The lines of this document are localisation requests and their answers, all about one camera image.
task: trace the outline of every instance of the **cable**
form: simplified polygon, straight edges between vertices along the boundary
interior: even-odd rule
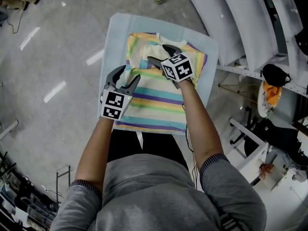
[[[198,168],[197,168],[196,160],[194,158],[194,151],[189,147],[189,141],[188,141],[188,138],[187,138],[187,125],[186,125],[186,130],[185,130],[185,137],[186,137],[188,149],[192,152],[192,155],[193,155],[192,156],[192,158],[193,158],[192,179],[193,179],[195,189],[198,190],[198,186],[197,186],[197,183],[198,183]]]
[[[52,193],[54,193],[54,194],[57,194],[57,193],[54,192],[53,190],[47,190],[47,192],[52,192]],[[59,193],[59,192],[58,192],[58,196],[61,197],[61,198],[64,198],[63,195],[62,195],[62,193]]]
[[[20,18],[19,18],[19,24],[18,24],[18,28],[17,28],[17,31],[16,31],[16,32],[14,32],[14,26],[13,26],[12,24],[9,23],[9,17],[7,18],[6,22],[7,22],[10,26],[12,26],[12,33],[13,33],[13,34],[18,33],[19,26],[20,26],[20,22],[21,22],[21,17],[23,16],[23,14],[24,14],[24,10],[22,11],[21,16],[20,16]]]

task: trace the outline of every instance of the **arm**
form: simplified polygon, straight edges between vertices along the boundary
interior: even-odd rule
[[[100,117],[81,156],[75,180],[92,183],[103,191],[111,130],[114,121]]]
[[[220,138],[192,83],[181,81],[179,87],[184,99],[187,127],[197,167],[200,170],[203,162],[210,156],[223,154]]]
[[[95,225],[102,207],[103,179],[105,176],[109,142],[114,121],[101,117],[81,156],[75,181],[69,188],[52,231],[88,230]]]
[[[200,170],[210,156],[223,154],[223,150],[219,135],[194,86],[189,81],[182,81],[179,86],[184,99],[192,148]],[[264,230],[265,206],[241,173],[224,159],[208,160],[207,165],[200,172],[200,182],[220,215],[228,214],[244,223],[249,230]]]

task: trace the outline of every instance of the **floor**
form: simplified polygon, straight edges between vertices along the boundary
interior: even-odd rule
[[[40,190],[44,185],[55,191],[56,172],[65,172],[68,165],[74,177],[97,122],[101,53],[109,19],[116,12],[153,17],[206,34],[190,0],[166,0],[161,5],[153,0],[41,0],[22,14],[18,33],[12,34],[6,23],[0,29],[0,132],[19,121],[0,141],[0,150],[8,151]],[[21,12],[9,13],[17,30]],[[239,134],[228,118],[244,121],[247,102],[218,87],[225,75],[216,71],[207,110],[227,153],[232,149],[230,139]],[[226,83],[237,81],[238,76],[230,74]],[[175,139],[191,171],[193,156],[186,139]],[[64,176],[59,192],[65,195],[66,190]]]

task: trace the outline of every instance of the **equipment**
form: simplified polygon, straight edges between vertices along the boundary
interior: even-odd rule
[[[101,93],[101,116],[120,120],[132,99],[132,95],[140,81],[140,75],[137,75],[126,87],[122,86],[120,89],[116,87],[116,83],[124,72],[125,67],[126,65],[123,65],[114,69],[106,78],[104,90]]]
[[[186,53],[176,46],[164,44],[163,48],[171,56],[169,59],[157,59],[148,56],[148,61],[156,68],[163,69],[163,76],[171,79],[175,87],[178,89],[178,82],[193,76],[192,64]]]

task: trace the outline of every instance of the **striped ribbed cuff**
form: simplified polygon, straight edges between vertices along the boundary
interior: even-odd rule
[[[207,167],[209,167],[212,163],[220,160],[220,159],[223,159],[223,160],[226,160],[227,162],[229,162],[229,160],[226,158],[226,156],[222,153],[217,153],[217,154],[214,154],[212,156],[210,156],[208,159],[205,160],[205,162],[202,164],[201,166],[201,169],[200,169],[200,183],[201,183],[201,186],[202,186],[202,176],[203,176],[203,173],[204,171],[207,169]]]
[[[100,199],[102,202],[102,192],[98,189],[97,186],[94,186],[93,184],[85,181],[85,180],[75,180],[71,183],[68,189],[70,189],[72,186],[83,186],[88,188],[89,190],[92,190]]]

